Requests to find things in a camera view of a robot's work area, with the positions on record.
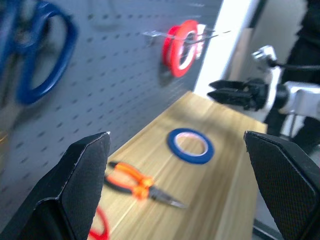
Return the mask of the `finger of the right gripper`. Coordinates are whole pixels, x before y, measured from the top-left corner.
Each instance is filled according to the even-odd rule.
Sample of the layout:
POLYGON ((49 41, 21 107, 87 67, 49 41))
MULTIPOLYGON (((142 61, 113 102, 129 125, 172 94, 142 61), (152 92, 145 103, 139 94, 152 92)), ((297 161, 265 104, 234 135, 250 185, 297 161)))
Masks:
POLYGON ((229 80, 217 80, 209 84, 210 87, 216 90, 229 89, 229 90, 244 90, 247 84, 242 81, 229 81, 229 80))
POLYGON ((247 106, 252 96, 244 91, 215 90, 207 94, 208 97, 220 104, 247 106))

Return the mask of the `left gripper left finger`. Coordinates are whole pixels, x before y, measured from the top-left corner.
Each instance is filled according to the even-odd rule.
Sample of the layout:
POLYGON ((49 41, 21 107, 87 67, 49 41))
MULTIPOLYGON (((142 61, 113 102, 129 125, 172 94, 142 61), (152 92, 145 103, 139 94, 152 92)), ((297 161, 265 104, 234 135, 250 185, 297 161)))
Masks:
POLYGON ((0 233, 2 240, 85 240, 104 185, 109 132, 72 143, 0 233))

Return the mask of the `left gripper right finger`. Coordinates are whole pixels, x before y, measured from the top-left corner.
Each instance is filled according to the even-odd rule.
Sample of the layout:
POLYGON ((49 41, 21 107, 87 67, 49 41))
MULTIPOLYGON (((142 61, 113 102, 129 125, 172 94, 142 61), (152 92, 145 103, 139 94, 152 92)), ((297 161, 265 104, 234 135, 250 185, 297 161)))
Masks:
POLYGON ((285 240, 320 238, 320 168, 295 143, 255 131, 244 141, 259 191, 285 240))

